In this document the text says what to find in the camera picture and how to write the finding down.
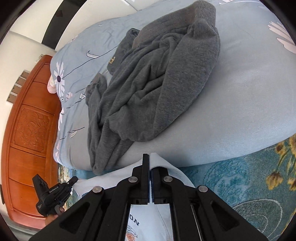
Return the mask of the person's left hand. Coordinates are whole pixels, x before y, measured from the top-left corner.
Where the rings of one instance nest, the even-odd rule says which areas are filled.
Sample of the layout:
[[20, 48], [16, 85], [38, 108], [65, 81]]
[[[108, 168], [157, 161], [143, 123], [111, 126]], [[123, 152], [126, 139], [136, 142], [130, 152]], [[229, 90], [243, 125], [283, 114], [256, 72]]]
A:
[[45, 219], [45, 226], [49, 225], [52, 221], [57, 219], [61, 214], [65, 212], [65, 209], [63, 207], [60, 207], [60, 214], [50, 214]]

